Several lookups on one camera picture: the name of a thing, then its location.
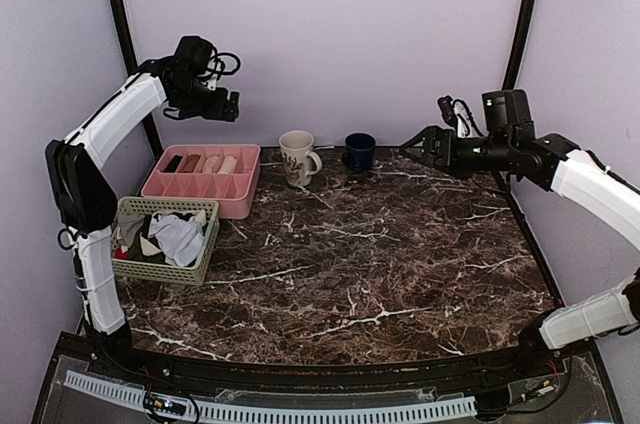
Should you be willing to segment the beige boxer underwear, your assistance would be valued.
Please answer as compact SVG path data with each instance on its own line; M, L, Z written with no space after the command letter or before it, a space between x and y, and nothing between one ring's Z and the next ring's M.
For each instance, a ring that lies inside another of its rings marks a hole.
M230 175L234 173L237 165L237 158L233 155L226 156L217 171L219 175Z

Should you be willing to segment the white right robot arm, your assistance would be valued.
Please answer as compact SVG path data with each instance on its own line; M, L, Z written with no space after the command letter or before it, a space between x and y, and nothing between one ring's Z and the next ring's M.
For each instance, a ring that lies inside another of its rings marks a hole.
M571 224L587 221L570 237L591 241L593 251L604 236L639 251L639 191L610 171L590 150L559 134L536 136L530 123L494 129L485 137L458 137L429 126L400 147L419 164L458 179L484 171L503 171L555 195L562 209L575 205ZM510 368L521 378L534 376L549 355L573 344L639 329L639 268L626 265L618 282L592 295L534 318L519 335Z

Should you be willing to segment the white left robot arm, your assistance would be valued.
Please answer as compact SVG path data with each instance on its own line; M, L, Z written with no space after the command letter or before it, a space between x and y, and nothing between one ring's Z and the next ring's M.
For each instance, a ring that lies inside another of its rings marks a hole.
M176 57L148 60L78 128L47 145L46 164L63 226L58 243L73 253L90 332L106 340L130 333L110 250L117 197L102 169L111 154L157 109L172 120L233 122L239 103L239 92L213 85Z

